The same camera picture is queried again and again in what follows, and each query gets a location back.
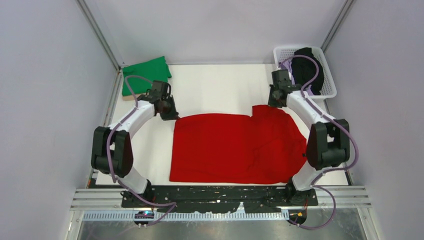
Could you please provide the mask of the red t-shirt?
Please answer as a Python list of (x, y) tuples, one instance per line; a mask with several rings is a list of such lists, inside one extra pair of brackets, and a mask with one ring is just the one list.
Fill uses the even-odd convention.
[(175, 122), (169, 180), (184, 183), (287, 183), (306, 163), (307, 140), (284, 110), (206, 113)]

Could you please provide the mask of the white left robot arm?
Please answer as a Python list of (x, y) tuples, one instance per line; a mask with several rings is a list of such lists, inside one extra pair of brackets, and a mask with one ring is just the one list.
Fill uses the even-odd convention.
[(154, 199), (150, 180), (143, 177), (133, 166), (134, 155), (131, 140), (135, 133), (150, 119), (159, 115), (163, 121), (177, 120), (168, 82), (154, 80), (145, 94), (136, 96), (132, 109), (118, 122), (99, 126), (93, 132), (91, 166), (111, 176), (128, 192), (141, 207), (148, 207)]

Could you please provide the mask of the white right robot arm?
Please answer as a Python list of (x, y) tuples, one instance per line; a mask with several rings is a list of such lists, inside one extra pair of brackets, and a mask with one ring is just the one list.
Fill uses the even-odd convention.
[(335, 169), (349, 160), (349, 123), (323, 112), (308, 93), (301, 89), (301, 84), (292, 83), (288, 70), (275, 70), (271, 77), (268, 105), (291, 109), (309, 128), (306, 162), (285, 185), (287, 202), (299, 205), (311, 196), (313, 185), (327, 170)]

